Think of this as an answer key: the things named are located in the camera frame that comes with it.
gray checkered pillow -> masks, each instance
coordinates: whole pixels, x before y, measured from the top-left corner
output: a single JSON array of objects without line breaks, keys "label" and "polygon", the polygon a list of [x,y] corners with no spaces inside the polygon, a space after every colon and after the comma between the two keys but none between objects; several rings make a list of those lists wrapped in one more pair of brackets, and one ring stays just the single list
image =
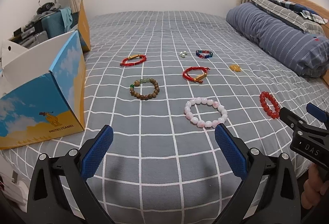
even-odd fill
[{"label": "gray checkered pillow", "polygon": [[313,21],[305,20],[297,13],[272,3],[269,0],[250,0],[257,7],[282,20],[287,25],[302,30],[305,33],[325,36],[322,27]]}]

wooden headboard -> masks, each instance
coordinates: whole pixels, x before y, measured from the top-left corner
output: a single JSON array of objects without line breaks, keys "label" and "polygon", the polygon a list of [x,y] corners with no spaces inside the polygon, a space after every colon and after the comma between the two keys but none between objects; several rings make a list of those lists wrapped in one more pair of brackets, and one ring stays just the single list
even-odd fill
[{"label": "wooden headboard", "polygon": [[[325,19],[329,19],[329,11],[313,3],[312,1],[309,0],[290,0],[290,1],[304,5],[305,7],[308,7],[316,11],[321,17]],[[327,23],[326,25],[322,25],[321,27],[323,28],[326,37],[329,38],[329,23]]]}]

white and pink bead bracelet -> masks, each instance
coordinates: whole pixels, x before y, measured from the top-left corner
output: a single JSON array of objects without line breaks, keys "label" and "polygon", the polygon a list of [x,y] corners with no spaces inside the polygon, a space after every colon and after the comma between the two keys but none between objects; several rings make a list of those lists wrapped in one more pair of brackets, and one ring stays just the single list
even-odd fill
[{"label": "white and pink bead bracelet", "polygon": [[[194,117],[193,114],[191,113],[191,106],[200,103],[213,106],[222,114],[222,117],[219,117],[218,120],[214,120],[212,122],[211,121],[205,122],[201,119],[199,120],[197,117]],[[198,128],[211,128],[211,127],[215,128],[218,124],[222,124],[222,123],[224,124],[228,118],[225,107],[223,105],[220,105],[218,101],[213,101],[212,99],[208,100],[207,98],[200,98],[200,97],[188,101],[185,104],[184,113],[186,114],[186,118],[190,120],[193,124],[196,124]]]}]

screw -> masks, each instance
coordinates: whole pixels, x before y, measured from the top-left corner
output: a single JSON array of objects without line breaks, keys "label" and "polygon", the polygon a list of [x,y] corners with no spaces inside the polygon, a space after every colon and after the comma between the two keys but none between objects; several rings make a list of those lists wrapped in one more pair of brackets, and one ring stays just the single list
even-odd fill
[{"label": "screw", "polygon": [[281,156],[282,156],[282,158],[285,159],[285,160],[289,159],[289,155],[286,154],[286,153],[283,153]]},{"label": "screw", "polygon": [[250,150],[250,152],[251,152],[253,155],[259,155],[259,150],[256,149],[256,148],[252,148],[252,149]]},{"label": "screw", "polygon": [[78,153],[78,151],[77,151],[76,149],[72,149],[72,150],[70,150],[70,151],[68,152],[68,154],[69,154],[70,156],[75,156],[77,153]]},{"label": "screw", "polygon": [[46,157],[47,157],[47,155],[46,155],[45,153],[43,153],[43,154],[41,154],[41,155],[39,156],[39,159],[40,159],[40,160],[45,160]]}]

brown wooden bead bracelet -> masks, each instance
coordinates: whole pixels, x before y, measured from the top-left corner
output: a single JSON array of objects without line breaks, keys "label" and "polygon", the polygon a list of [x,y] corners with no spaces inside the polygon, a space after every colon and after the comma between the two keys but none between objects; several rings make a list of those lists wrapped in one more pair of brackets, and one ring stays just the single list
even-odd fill
[{"label": "brown wooden bead bracelet", "polygon": [[[155,88],[153,93],[150,93],[148,95],[141,95],[140,93],[138,93],[134,90],[135,87],[139,87],[140,84],[143,84],[143,83],[152,83],[154,85],[154,88]],[[152,98],[155,98],[158,95],[159,92],[160,92],[159,84],[153,78],[146,78],[146,79],[136,80],[133,85],[130,85],[130,94],[131,94],[131,96],[134,96],[134,97],[140,99],[141,101],[143,101],[143,100],[147,101],[147,100],[150,100]]]}]

